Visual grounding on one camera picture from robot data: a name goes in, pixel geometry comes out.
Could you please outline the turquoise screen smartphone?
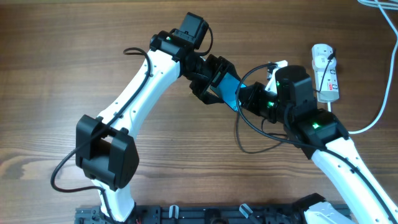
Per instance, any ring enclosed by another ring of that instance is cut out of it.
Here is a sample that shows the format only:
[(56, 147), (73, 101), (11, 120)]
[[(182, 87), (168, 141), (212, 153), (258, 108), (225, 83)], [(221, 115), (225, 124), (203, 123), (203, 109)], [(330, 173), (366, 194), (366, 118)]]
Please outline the turquoise screen smartphone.
[(217, 87), (211, 86), (210, 88), (233, 111), (237, 111), (236, 90), (239, 82), (238, 78), (233, 77), (230, 73), (226, 73)]

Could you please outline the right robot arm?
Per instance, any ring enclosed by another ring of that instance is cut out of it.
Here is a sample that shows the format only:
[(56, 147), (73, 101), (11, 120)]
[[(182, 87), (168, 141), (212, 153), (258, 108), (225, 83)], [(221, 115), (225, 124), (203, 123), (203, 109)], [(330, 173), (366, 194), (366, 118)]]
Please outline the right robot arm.
[(274, 74), (275, 91), (263, 84), (238, 83), (238, 111), (246, 109), (271, 123), (280, 122), (285, 142), (300, 148), (329, 178), (360, 223), (397, 223), (397, 205), (364, 164), (353, 140), (339, 119), (320, 109), (312, 79), (299, 65)]

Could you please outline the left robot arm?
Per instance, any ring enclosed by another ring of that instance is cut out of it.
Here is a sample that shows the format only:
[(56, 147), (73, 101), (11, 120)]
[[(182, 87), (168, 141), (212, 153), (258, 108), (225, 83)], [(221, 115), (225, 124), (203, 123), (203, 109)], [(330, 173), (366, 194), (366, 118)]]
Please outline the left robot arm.
[(154, 35), (148, 50), (126, 49), (126, 55), (143, 55), (141, 68), (97, 117), (86, 115), (79, 120), (75, 162), (99, 192), (102, 221), (132, 221), (136, 203), (129, 183), (139, 164), (136, 137), (154, 105), (178, 78), (187, 78), (193, 94), (203, 103), (238, 108), (236, 89), (240, 79), (234, 65), (199, 50), (210, 33), (204, 18), (188, 13), (179, 28)]

